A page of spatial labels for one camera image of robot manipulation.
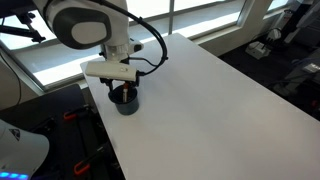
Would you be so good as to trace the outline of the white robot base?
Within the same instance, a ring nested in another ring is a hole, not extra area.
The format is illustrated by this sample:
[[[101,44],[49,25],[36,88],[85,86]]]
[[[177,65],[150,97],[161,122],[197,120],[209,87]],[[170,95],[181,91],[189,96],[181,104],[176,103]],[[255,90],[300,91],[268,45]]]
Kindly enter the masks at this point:
[[[0,180],[31,180],[49,153],[49,140],[0,120]]]

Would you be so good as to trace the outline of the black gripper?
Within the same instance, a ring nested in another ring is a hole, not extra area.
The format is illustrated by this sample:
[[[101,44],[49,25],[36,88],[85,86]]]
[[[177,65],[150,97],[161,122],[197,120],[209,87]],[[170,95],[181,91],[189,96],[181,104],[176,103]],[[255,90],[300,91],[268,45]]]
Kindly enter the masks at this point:
[[[107,53],[107,58],[102,62],[102,82],[112,88],[114,80],[130,80],[128,62],[127,54]]]

